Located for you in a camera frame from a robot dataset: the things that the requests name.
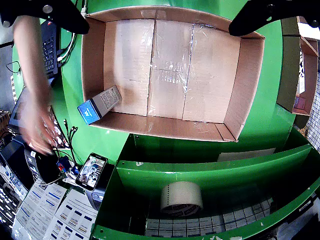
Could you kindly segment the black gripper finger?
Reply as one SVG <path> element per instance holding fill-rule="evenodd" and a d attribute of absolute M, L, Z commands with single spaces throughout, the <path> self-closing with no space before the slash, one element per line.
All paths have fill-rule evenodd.
<path fill-rule="evenodd" d="M 2 0 L 0 22 L 3 27 L 13 26 L 20 16 L 49 20 L 57 26 L 80 35 L 89 32 L 90 26 L 76 5 L 70 0 Z"/>
<path fill-rule="evenodd" d="M 230 35 L 248 35 L 277 20 L 304 17 L 312 28 L 320 26 L 318 0 L 249 0 L 230 23 Z"/>

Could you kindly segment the person's bare hand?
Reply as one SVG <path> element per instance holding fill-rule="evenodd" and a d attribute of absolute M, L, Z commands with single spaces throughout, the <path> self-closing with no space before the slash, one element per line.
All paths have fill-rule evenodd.
<path fill-rule="evenodd" d="M 50 131 L 54 125 L 50 120 L 47 100 L 38 100 L 31 95 L 23 109 L 21 134 L 24 141 L 34 151 L 43 155 L 52 155 L 53 137 Z"/>

